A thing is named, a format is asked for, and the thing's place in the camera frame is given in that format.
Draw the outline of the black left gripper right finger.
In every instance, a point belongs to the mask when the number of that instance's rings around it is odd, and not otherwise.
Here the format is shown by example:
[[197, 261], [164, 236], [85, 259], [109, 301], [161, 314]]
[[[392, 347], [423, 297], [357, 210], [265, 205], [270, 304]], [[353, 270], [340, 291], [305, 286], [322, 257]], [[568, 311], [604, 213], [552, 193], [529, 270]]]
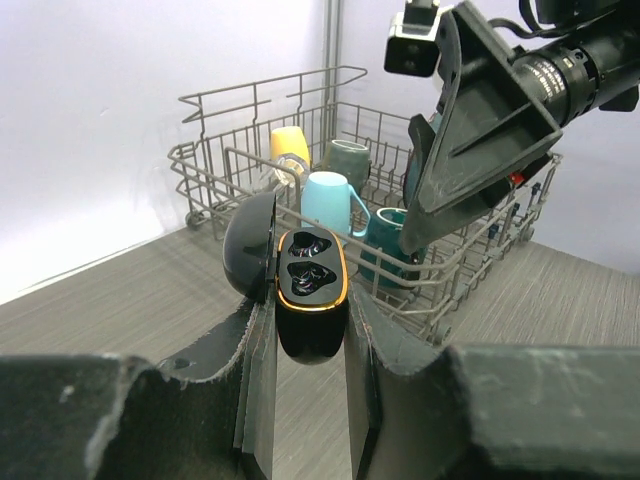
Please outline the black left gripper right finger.
[[635, 348], [431, 347], [360, 286], [344, 338], [356, 479], [635, 479]]

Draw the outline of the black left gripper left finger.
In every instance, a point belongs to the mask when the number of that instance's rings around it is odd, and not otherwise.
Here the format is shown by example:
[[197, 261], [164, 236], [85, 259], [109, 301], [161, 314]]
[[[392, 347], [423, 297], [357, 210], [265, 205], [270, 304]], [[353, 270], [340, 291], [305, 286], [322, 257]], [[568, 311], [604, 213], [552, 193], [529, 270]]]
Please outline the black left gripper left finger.
[[1, 360], [5, 479], [268, 479], [274, 303], [242, 302], [160, 363], [119, 354]]

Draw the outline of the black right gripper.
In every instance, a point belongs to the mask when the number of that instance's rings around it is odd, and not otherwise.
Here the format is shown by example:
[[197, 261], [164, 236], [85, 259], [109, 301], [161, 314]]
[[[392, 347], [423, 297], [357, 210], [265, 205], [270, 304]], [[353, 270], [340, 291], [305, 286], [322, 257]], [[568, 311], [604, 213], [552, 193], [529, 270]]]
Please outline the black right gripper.
[[482, 191], [511, 185], [562, 135], [516, 73], [512, 51], [471, 2], [442, 15], [438, 44], [442, 115], [417, 114], [408, 127], [403, 202], [409, 211], [399, 240], [406, 253], [477, 219], [491, 207]]

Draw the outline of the black gold-trimmed earbud case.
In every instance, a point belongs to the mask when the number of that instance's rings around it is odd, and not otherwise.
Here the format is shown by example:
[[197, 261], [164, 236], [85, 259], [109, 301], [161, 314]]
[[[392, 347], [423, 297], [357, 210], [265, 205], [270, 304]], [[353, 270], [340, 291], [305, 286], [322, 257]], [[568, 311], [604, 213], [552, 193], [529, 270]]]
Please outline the black gold-trimmed earbud case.
[[223, 267], [231, 286], [264, 303], [274, 294], [275, 324], [285, 353], [299, 364], [334, 357], [349, 317], [348, 272], [341, 240], [319, 227], [276, 236], [276, 197], [245, 200], [228, 224]]

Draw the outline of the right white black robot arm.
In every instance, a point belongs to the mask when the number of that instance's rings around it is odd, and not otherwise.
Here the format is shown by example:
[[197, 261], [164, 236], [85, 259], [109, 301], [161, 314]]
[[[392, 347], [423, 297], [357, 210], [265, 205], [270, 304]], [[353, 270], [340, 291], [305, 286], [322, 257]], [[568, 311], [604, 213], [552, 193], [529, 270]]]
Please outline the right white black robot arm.
[[399, 244], [418, 249], [487, 214], [552, 158], [564, 128], [639, 101], [635, 1], [523, 1], [521, 23], [463, 1], [411, 1], [391, 35], [389, 72], [441, 79], [433, 120], [410, 119], [414, 158]]

